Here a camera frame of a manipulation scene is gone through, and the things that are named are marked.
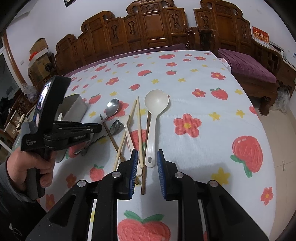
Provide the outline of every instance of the sleeve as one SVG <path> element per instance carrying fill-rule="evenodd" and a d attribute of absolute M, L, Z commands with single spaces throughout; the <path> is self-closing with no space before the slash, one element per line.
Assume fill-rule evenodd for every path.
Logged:
<path fill-rule="evenodd" d="M 6 162 L 0 165 L 0 212 L 11 223 L 11 229 L 19 240 L 25 240 L 46 214 L 37 201 L 13 188 Z"/>

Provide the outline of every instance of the picture frame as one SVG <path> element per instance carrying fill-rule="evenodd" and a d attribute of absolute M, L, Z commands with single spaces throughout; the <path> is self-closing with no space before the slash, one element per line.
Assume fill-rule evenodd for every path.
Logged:
<path fill-rule="evenodd" d="M 75 2 L 76 0 L 64 0 L 66 7 L 68 7 L 70 4 Z"/>

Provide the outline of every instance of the metal screw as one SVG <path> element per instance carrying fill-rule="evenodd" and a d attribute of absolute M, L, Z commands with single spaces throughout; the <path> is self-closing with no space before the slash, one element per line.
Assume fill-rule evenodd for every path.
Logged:
<path fill-rule="evenodd" d="M 217 181 L 215 181 L 215 180 L 211 180 L 211 181 L 210 181 L 210 186 L 213 187 L 213 188 L 217 187 L 217 186 L 218 186 Z"/>
<path fill-rule="evenodd" d="M 121 173 L 120 172 L 113 172 L 112 177 L 120 177 Z"/>
<path fill-rule="evenodd" d="M 184 175 L 183 175 L 183 173 L 181 173 L 181 172 L 176 172 L 176 173 L 175 173 L 175 177 L 176 177 L 176 178 L 182 178 L 182 177 L 184 177 Z"/>
<path fill-rule="evenodd" d="M 86 185 L 86 181 L 85 180 L 80 180 L 79 182 L 77 182 L 77 186 L 78 187 L 84 187 Z"/>

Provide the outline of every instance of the brown chopstick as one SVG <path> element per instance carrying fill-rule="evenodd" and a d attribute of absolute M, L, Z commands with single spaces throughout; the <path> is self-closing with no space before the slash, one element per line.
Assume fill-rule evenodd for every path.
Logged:
<path fill-rule="evenodd" d="M 145 149 L 144 149 L 144 160 L 145 160 L 145 157 L 146 157 L 150 120 L 151 120 L 151 113 L 148 111 L 148 114 L 147 114 L 147 127 L 146 127 L 146 140 L 145 140 Z M 147 166 L 144 164 L 143 175 L 142 175 L 142 187 L 141 187 L 141 194 L 142 195 L 144 195 L 146 193 L 146 177 L 147 177 Z"/>

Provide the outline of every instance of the purple cushion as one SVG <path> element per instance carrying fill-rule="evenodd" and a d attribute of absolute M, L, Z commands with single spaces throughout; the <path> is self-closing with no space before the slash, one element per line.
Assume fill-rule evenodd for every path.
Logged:
<path fill-rule="evenodd" d="M 219 49 L 217 57 L 224 58 L 228 62 L 233 74 L 242 74 L 258 80 L 276 83 L 276 77 L 250 55 Z"/>

